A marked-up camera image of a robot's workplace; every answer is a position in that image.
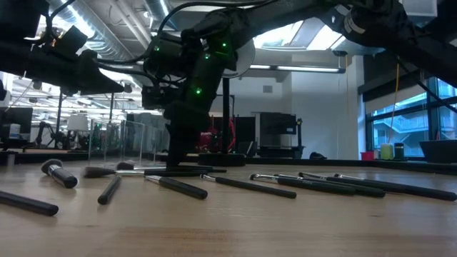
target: red machine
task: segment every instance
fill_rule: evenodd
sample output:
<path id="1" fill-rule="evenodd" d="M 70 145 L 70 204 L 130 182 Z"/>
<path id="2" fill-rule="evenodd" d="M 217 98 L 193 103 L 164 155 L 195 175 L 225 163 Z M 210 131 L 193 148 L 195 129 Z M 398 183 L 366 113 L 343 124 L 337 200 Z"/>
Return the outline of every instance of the red machine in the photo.
<path id="1" fill-rule="evenodd" d="M 228 127 L 231 132 L 231 143 L 228 152 L 232 151 L 236 143 L 235 124 L 230 118 Z M 211 127 L 206 132 L 201 132 L 200 141 L 196 146 L 197 153 L 218 153 L 222 151 L 222 133 L 214 128 L 214 117 L 211 117 Z"/>

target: red cup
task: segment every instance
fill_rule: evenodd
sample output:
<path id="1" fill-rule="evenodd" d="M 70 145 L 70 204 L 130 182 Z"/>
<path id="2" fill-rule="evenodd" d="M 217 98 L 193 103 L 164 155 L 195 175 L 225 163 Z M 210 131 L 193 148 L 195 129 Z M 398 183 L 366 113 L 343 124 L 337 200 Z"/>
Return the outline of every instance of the red cup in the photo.
<path id="1" fill-rule="evenodd" d="M 362 161 L 373 161 L 374 160 L 374 152 L 363 152 L 362 154 Z"/>

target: window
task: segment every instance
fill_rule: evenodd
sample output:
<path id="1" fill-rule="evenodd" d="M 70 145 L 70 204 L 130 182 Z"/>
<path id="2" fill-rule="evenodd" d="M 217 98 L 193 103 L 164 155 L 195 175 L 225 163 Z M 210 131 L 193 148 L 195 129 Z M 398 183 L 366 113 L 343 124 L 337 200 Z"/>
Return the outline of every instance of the window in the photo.
<path id="1" fill-rule="evenodd" d="M 428 79 L 426 85 L 457 108 L 457 88 L 437 78 Z M 377 110 L 376 108 L 382 105 L 375 105 L 375 111 L 368 111 L 371 115 L 366 117 L 367 151 L 379 150 L 383 143 L 404 143 L 406 157 L 423 157 L 419 144 L 421 141 L 457 139 L 457 113 L 435 99 L 427 99 L 426 93 L 418 91 L 406 94 L 406 97 L 411 95 L 413 97 L 396 104 L 393 122 L 393 105 Z M 374 100 L 381 104 L 384 102 L 381 97 Z"/>
<path id="2" fill-rule="evenodd" d="M 427 111 L 417 111 L 373 122 L 374 148 L 381 150 L 383 143 L 404 143 L 405 156 L 423 156 L 420 141 L 428 140 Z"/>
<path id="3" fill-rule="evenodd" d="M 449 140 L 457 139 L 457 114 L 447 107 L 443 106 L 439 109 L 440 114 L 440 135 L 438 139 Z"/>
<path id="4" fill-rule="evenodd" d="M 457 89 L 446 82 L 437 79 L 438 82 L 438 92 L 439 96 L 442 99 L 448 99 L 450 97 L 457 96 Z"/>
<path id="5" fill-rule="evenodd" d="M 409 107 L 417 106 L 417 105 L 421 105 L 421 104 L 427 104 L 427 93 L 422 93 L 417 96 L 413 96 L 409 99 L 398 102 L 395 105 L 395 111 L 400 111 L 400 110 L 407 109 Z M 372 115 L 376 116 L 376 115 L 381 115 L 381 114 L 387 114 L 392 111 L 393 111 L 393 104 L 390 106 L 387 106 L 385 108 L 374 111 L 372 113 Z"/>

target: monitor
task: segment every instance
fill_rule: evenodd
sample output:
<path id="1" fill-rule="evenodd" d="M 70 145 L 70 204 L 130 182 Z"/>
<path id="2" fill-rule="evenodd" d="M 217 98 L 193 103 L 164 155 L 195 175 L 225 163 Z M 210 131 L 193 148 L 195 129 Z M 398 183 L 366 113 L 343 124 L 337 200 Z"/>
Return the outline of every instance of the monitor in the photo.
<path id="1" fill-rule="evenodd" d="M 295 135 L 297 120 L 295 115 L 280 113 L 261 113 L 261 130 L 268 135 Z"/>
<path id="2" fill-rule="evenodd" d="M 9 125 L 19 124 L 21 125 L 21 130 L 19 132 L 21 139 L 29 140 L 30 139 L 30 130 L 31 130 L 31 119 L 32 113 L 34 112 L 33 108 L 10 108 L 1 107 L 0 108 L 0 124 L 1 124 L 1 133 L 0 137 L 8 138 L 9 137 Z"/>

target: wooden table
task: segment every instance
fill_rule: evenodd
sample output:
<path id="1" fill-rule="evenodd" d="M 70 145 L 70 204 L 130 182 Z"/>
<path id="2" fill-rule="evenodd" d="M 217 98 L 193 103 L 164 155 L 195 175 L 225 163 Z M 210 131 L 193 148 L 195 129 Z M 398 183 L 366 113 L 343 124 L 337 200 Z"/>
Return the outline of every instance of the wooden table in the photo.
<path id="1" fill-rule="evenodd" d="M 65 163 L 78 174 L 86 162 Z M 251 173 L 335 172 L 457 191 L 457 178 L 376 168 L 246 166 Z M 289 188 L 287 199 L 180 178 L 206 189 L 196 200 L 142 178 L 124 178 L 112 202 L 97 198 L 110 178 L 65 189 L 38 165 L 0 172 L 3 191 L 54 203 L 54 217 L 0 206 L 0 256 L 457 256 L 457 203 L 388 194 L 384 199 Z"/>

